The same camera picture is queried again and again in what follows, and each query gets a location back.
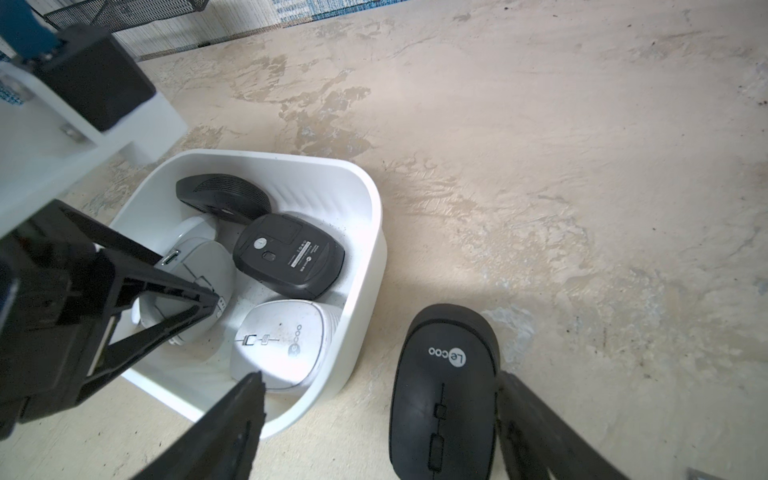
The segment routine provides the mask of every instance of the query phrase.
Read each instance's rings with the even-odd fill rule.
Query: blue component
[[[331,18],[331,17],[338,17],[340,15],[347,15],[350,13],[355,12],[362,12],[363,10],[370,10],[371,8],[376,7],[383,7],[384,5],[391,5],[393,3],[400,3],[404,2],[405,0],[372,0],[371,2],[361,3],[358,5],[352,5],[349,7],[341,6],[336,10],[319,10],[321,6],[325,6],[324,4],[328,4],[328,1],[325,0],[324,2],[321,2],[320,0],[308,0],[307,4],[310,6],[310,10],[313,11],[312,15],[312,21],[315,20],[324,20],[325,18]]]
[[[60,43],[35,20],[24,0],[0,0],[0,37],[22,58],[36,58]]]
[[[11,59],[0,51],[0,61],[11,61]],[[0,100],[7,101],[11,105],[21,105],[24,103],[15,92],[8,90],[2,83],[0,83]]]

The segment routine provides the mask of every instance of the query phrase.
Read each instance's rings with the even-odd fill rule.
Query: usb-c port
[[[168,265],[170,262],[174,261],[174,258],[179,256],[179,250],[174,250],[171,252],[165,259],[163,260],[163,265]]]

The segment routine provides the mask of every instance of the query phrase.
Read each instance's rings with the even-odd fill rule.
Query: mouse label sticker
[[[454,347],[451,349],[451,351],[448,351],[448,350],[436,349],[435,347],[430,346],[427,352],[429,353],[429,355],[434,355],[439,358],[447,359],[451,363],[451,365],[455,367],[464,366],[464,364],[467,363],[467,356],[464,354],[464,350],[458,347]]]
[[[290,257],[290,262],[288,262],[290,267],[296,268],[296,265],[299,265],[301,263],[302,265],[301,265],[301,268],[299,268],[299,271],[303,272],[304,269],[306,269],[306,265],[312,260],[312,257],[310,257],[310,254],[315,253],[320,248],[320,245],[318,243],[315,243],[314,247],[310,249],[310,247],[312,246],[313,246],[312,242],[310,242],[309,240],[304,240],[301,243],[301,247],[296,249],[296,254]]]

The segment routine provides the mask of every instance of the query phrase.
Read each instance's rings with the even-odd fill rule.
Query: ribbed texture
[[[341,309],[335,305],[323,304],[323,312],[328,317],[330,335],[332,336],[336,332],[336,327],[339,326],[339,320],[341,320]]]
[[[269,197],[253,184],[246,182],[232,175],[221,175],[204,181],[197,185],[194,191],[202,192],[206,190],[228,191],[233,194],[248,198],[254,202],[264,205],[270,205]]]

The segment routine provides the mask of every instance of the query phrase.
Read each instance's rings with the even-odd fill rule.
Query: floor stain
[[[233,97],[239,100],[264,102],[272,90],[280,83],[285,74],[288,58],[278,55],[258,58],[249,66],[238,71],[237,76],[230,81]]]
[[[484,310],[481,314],[495,327],[499,348],[504,357],[502,368],[514,370],[519,367],[536,333],[531,313],[516,306],[508,306]]]
[[[477,203],[458,187],[458,178],[439,174],[430,157],[414,155],[384,167],[384,194],[402,213],[416,216],[466,218]]]
[[[193,148],[216,148],[221,142],[225,131],[224,127],[210,127],[197,125],[190,129],[160,160],[160,163],[183,151]]]
[[[408,43],[405,47],[399,48],[395,53],[390,55],[389,58],[397,57],[400,54],[402,54],[404,51],[408,50],[409,48],[415,47],[416,45],[420,45],[420,44],[424,43],[425,41],[430,41],[433,38],[437,38],[437,35],[430,35],[429,37],[422,38],[421,40],[412,41],[411,43]]]
[[[315,36],[325,41],[338,40],[346,37],[347,31],[352,27],[351,22],[335,20],[332,22],[320,22],[314,29]]]
[[[760,295],[765,295],[766,292],[768,292],[768,279],[757,278],[755,279],[755,283],[753,283],[753,285],[757,287],[757,292]]]
[[[58,198],[90,217],[109,224],[141,181],[157,165],[159,162],[135,167],[117,154],[73,184]]]
[[[685,56],[694,51],[692,41],[702,35],[700,30],[686,31],[673,35],[661,35],[650,41],[649,45],[630,49],[629,53],[637,59],[664,60],[671,55]]]
[[[295,154],[350,160],[371,148],[364,134],[336,124],[353,103],[371,93],[366,87],[332,89],[343,83],[351,72],[342,70],[317,91],[271,101],[280,105],[280,117],[286,122],[284,134],[295,131]]]
[[[314,60],[308,61],[307,63],[301,63],[301,64],[299,64],[299,68],[301,69],[302,73],[307,73],[308,71],[310,71],[311,67],[317,65],[318,61],[319,60],[317,58],[315,58]]]
[[[392,22],[371,22],[368,25],[363,26],[363,30],[366,30],[365,32],[358,32],[356,34],[357,38],[360,38],[361,40],[376,40],[376,37],[379,37],[383,31],[382,31],[382,24],[386,27],[386,33],[389,33],[392,30]]]

